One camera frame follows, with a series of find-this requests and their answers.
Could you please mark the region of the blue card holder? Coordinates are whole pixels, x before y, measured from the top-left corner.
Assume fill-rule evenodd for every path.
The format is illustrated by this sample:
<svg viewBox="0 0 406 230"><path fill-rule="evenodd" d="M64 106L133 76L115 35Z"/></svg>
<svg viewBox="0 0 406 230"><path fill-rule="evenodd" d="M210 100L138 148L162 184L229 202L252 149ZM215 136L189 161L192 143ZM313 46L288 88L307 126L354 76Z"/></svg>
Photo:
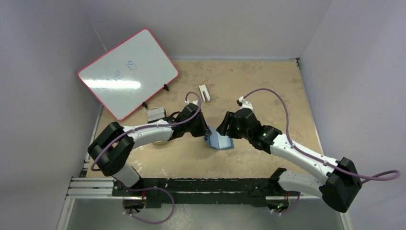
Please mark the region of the blue card holder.
<svg viewBox="0 0 406 230"><path fill-rule="evenodd" d="M221 136L214 127L209 127L211 134L204 137L208 146L215 150L230 150L234 148L233 140L228 136Z"/></svg>

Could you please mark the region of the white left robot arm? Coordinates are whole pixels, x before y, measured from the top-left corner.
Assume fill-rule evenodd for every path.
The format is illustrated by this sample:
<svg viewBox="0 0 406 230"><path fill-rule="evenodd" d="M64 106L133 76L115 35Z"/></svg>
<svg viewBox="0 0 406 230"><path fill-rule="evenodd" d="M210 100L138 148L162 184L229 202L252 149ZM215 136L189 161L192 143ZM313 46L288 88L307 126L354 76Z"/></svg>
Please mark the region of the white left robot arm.
<svg viewBox="0 0 406 230"><path fill-rule="evenodd" d="M142 192L143 179L126 162L130 152L154 142L181 138L185 133L190 133L194 138L211 134L201 108L195 103L141 126L121 126L118 122L111 122L87 149L93 159L91 170L100 170L104 176L115 178L124 185L129 195L137 196Z"/></svg>

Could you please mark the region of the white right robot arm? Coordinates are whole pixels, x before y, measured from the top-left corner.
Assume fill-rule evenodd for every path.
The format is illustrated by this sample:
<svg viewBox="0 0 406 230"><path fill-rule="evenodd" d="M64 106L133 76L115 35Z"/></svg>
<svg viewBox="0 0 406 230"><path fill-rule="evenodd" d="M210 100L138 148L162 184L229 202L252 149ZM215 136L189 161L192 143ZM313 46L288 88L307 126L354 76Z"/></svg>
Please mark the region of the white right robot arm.
<svg viewBox="0 0 406 230"><path fill-rule="evenodd" d="M289 142L281 130L262 125L249 108L227 112L216 130L222 136L246 139L255 149L281 157L308 172L303 175L285 170L271 179L269 189L275 195L297 191L317 196L335 211L345 213L362 187L361 180L355 177L357 169L353 161L345 157L336 160Z"/></svg>

